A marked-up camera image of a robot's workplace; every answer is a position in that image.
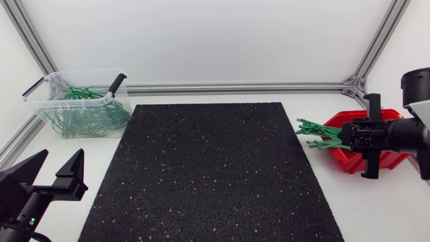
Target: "black handle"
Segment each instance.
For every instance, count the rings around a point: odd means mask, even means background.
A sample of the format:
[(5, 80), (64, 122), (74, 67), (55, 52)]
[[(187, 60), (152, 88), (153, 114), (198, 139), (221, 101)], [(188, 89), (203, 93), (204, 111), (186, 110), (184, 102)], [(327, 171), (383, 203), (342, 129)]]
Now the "black handle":
[(26, 96), (27, 96), (27, 93), (31, 92), (35, 87), (39, 86), (39, 85), (42, 83), (42, 81), (43, 81), (43, 79), (44, 79), (44, 78), (45, 78), (45, 77), (40, 78), (40, 79), (39, 79), (39, 81), (37, 81), (35, 84), (33, 84), (33, 86), (31, 86), (29, 89), (27, 89), (27, 91), (26, 91), (26, 92), (24, 92), (24, 93), (22, 94), (22, 96), (23, 96), (23, 97), (26, 97)]
[(115, 92), (116, 92), (116, 90), (118, 90), (118, 88), (120, 87), (120, 85), (121, 85), (122, 81), (123, 81), (125, 78), (127, 78), (127, 76), (126, 76), (126, 75), (124, 75), (124, 74), (122, 74), (122, 73), (120, 73), (120, 74), (116, 77), (116, 79), (115, 79), (115, 81), (112, 83), (112, 85), (110, 85), (110, 87), (109, 87), (109, 90), (108, 90), (108, 91), (112, 92), (112, 97), (115, 97)]

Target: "speckled mat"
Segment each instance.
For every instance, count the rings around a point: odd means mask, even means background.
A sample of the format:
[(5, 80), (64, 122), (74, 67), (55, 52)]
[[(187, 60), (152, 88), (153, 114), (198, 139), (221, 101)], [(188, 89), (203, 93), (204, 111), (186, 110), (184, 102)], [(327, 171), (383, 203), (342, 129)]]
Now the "speckled mat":
[(280, 103), (136, 107), (80, 241), (164, 240), (343, 241)]

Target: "green wire bundle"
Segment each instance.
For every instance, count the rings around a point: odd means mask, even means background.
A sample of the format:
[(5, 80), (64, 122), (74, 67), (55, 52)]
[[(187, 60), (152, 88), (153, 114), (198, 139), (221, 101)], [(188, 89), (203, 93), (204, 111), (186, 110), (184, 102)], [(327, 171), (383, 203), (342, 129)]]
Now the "green wire bundle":
[[(85, 89), (69, 87), (63, 99), (98, 99), (102, 94)], [(61, 108), (54, 111), (51, 118), (52, 128), (63, 138), (83, 136), (104, 136), (112, 130), (118, 130), (127, 125), (130, 113), (116, 100), (102, 106), (81, 106)]]
[(339, 133), (342, 131), (342, 128), (324, 126), (301, 118), (298, 118), (297, 121), (302, 122), (302, 125), (299, 126), (300, 130), (297, 131), (296, 134), (311, 134), (329, 138), (328, 140), (322, 141), (306, 141), (310, 148), (318, 148), (321, 150), (329, 147), (338, 147), (351, 150), (351, 147), (342, 145), (342, 140), (339, 138)]

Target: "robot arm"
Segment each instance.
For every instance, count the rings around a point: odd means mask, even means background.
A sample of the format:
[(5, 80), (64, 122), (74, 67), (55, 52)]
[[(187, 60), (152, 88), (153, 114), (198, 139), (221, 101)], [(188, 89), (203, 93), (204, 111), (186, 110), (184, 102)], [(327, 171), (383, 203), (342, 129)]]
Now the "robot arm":
[(414, 118), (382, 120), (380, 95), (369, 94), (368, 117), (343, 124), (339, 138), (366, 160), (361, 175), (377, 179), (381, 151), (417, 153), (422, 179), (430, 179), (430, 68), (402, 77), (403, 107)]

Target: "white backdrop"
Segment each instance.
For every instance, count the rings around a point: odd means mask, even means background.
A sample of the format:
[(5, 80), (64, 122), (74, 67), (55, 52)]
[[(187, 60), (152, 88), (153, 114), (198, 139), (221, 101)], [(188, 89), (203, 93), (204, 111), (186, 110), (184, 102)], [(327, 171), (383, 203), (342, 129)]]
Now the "white backdrop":
[(430, 67), (430, 1), (413, 0), (368, 77), (368, 91), (381, 93), (382, 105), (411, 117), (402, 107), (403, 74)]
[(4, 8), (0, 6), (1, 107), (0, 148), (15, 134), (32, 112), (20, 106), (21, 94), (43, 77)]
[(344, 80), (391, 0), (23, 0), (61, 71), (131, 83)]

